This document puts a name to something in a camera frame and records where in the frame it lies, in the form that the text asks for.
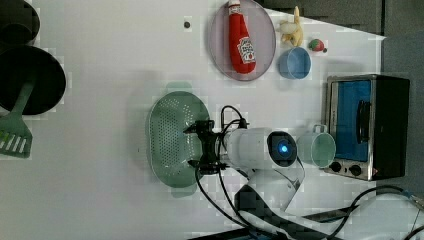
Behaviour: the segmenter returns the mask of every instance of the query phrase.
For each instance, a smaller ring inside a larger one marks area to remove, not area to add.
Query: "blue cup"
[[[308,76],[310,70],[311,58],[303,48],[293,48],[280,57],[279,71],[284,78],[302,79]]]

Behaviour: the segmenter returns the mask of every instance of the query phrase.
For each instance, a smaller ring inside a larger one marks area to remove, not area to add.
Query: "spatula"
[[[33,88],[32,83],[25,83],[12,111],[0,118],[0,154],[17,158],[29,157],[32,134],[22,119],[22,112]]]

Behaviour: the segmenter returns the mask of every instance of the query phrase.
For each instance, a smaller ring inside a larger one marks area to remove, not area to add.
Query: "plate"
[[[251,73],[237,73],[230,59],[228,35],[228,3],[215,14],[209,29],[209,50],[217,68],[226,76],[239,80],[251,81],[262,76],[272,64],[275,55],[276,38],[274,25],[265,9],[252,0],[241,1],[241,11],[255,50],[256,68]]]

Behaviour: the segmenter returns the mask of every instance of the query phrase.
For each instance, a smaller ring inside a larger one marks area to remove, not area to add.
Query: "ketchup bottle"
[[[256,66],[255,51],[240,9],[240,0],[229,0],[229,49],[231,63],[238,73],[247,74]]]

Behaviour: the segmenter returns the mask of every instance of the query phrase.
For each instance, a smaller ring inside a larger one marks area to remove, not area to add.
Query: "oven knob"
[[[349,171],[355,177],[361,175],[362,173],[361,167],[359,167],[358,165],[353,165],[352,167],[349,168]]]
[[[338,162],[333,162],[330,165],[331,170],[333,170],[333,172],[340,172],[340,170],[342,169],[342,165]]]

